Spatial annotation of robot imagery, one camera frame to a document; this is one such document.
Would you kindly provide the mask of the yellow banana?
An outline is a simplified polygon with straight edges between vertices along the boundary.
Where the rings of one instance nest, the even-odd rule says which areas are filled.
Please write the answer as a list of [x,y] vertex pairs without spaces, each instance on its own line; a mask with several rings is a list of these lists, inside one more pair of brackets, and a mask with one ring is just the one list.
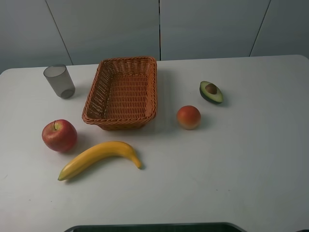
[[110,141],[95,145],[76,156],[64,166],[58,176],[58,180],[72,179],[96,162],[113,156],[128,159],[137,168],[142,168],[142,162],[131,145],[121,141]]

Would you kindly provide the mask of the orange wicker basket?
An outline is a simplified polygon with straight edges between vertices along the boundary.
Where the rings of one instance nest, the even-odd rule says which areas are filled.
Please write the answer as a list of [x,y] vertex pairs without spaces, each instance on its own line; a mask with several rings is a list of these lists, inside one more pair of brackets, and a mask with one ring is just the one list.
[[82,120],[106,131],[138,129],[157,113],[154,57],[109,58],[98,65]]

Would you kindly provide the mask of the orange round bun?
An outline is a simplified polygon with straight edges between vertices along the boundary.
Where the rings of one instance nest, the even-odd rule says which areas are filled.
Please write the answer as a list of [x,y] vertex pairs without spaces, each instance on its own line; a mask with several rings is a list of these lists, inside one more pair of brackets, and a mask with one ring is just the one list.
[[200,111],[191,105],[183,106],[177,112],[177,121],[182,128],[194,130],[201,122]]

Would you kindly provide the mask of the halved avocado with pit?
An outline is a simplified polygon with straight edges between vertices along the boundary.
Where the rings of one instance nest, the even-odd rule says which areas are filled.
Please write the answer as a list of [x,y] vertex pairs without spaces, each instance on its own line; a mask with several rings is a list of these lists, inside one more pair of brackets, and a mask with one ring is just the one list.
[[220,89],[211,82],[202,81],[199,86],[199,91],[202,98],[211,103],[221,104],[224,101],[224,97]]

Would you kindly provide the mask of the red apple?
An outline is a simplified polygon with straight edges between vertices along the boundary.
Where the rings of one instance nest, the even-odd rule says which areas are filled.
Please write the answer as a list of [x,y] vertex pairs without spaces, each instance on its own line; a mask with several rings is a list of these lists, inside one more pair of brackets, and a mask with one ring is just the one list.
[[51,150],[65,153],[77,143],[77,131],[67,120],[58,119],[44,127],[42,140]]

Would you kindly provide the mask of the grey translucent plastic cup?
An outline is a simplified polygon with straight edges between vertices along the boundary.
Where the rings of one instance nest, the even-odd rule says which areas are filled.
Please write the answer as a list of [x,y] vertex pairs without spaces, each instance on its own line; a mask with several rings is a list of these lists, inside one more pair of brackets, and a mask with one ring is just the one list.
[[65,65],[47,67],[43,75],[58,97],[68,99],[74,95],[75,86]]

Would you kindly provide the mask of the dark monitor edge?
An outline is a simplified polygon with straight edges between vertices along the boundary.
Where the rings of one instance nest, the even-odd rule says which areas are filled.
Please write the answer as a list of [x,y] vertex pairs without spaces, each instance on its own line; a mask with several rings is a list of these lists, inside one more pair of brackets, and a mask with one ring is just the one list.
[[231,223],[174,223],[129,225],[79,225],[66,232],[244,232]]

